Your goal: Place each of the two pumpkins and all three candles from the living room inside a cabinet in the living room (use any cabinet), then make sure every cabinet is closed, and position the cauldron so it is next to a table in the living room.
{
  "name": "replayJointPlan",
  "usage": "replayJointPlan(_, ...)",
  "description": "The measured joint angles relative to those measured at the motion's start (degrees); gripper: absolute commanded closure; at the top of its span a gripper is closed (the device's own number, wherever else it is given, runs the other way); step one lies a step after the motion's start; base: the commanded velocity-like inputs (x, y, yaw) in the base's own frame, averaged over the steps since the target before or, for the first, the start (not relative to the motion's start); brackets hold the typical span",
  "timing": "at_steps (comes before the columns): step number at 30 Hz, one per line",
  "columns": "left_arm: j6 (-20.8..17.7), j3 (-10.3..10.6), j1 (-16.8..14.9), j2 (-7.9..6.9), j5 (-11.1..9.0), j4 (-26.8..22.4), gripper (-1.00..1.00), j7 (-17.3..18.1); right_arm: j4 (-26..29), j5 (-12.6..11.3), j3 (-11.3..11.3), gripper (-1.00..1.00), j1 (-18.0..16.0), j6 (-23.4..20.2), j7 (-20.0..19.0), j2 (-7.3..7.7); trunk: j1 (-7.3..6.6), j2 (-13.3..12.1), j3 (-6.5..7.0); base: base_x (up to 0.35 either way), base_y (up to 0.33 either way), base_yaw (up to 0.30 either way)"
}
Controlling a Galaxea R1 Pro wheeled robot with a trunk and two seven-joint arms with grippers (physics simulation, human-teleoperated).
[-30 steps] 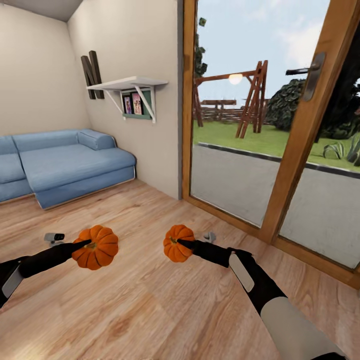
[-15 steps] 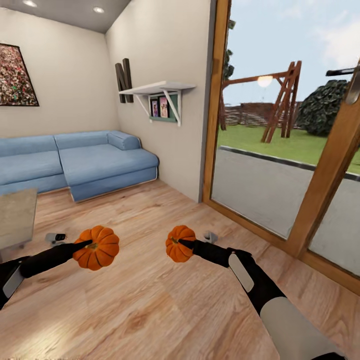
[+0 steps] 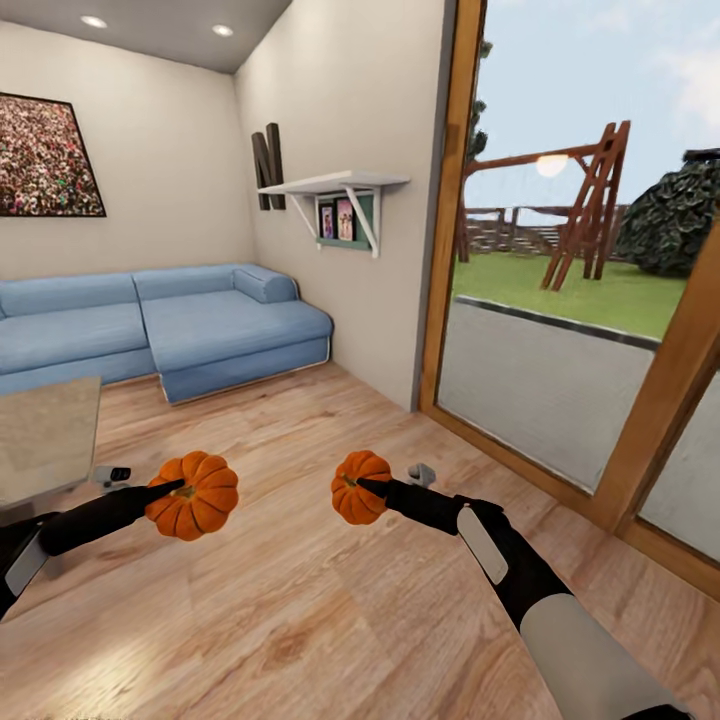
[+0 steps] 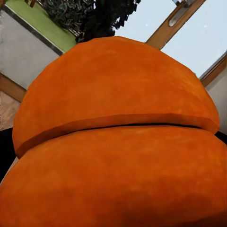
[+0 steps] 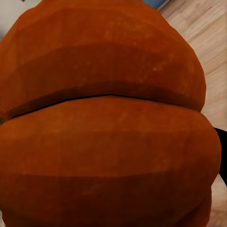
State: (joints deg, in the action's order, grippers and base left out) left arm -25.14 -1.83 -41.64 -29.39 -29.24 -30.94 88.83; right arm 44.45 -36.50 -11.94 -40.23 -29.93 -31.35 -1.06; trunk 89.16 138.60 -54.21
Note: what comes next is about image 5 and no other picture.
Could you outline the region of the pumpkin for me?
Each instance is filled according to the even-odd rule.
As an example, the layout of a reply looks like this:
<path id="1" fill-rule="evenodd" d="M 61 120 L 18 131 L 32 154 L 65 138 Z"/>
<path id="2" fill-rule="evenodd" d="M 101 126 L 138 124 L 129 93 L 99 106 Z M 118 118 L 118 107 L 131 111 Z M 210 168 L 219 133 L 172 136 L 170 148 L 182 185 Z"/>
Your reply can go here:
<path id="1" fill-rule="evenodd" d="M 194 49 L 142 0 L 42 0 L 0 42 L 6 227 L 206 227 L 220 171 Z"/>

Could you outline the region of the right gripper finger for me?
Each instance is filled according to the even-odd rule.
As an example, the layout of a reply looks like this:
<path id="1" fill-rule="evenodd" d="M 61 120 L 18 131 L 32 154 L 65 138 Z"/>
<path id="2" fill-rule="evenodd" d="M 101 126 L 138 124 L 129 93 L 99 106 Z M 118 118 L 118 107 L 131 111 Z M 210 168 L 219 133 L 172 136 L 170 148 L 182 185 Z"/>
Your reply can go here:
<path id="1" fill-rule="evenodd" d="M 218 132 L 220 143 L 222 146 L 221 151 L 221 166 L 219 174 L 227 186 L 227 132 L 218 128 L 215 128 Z"/>

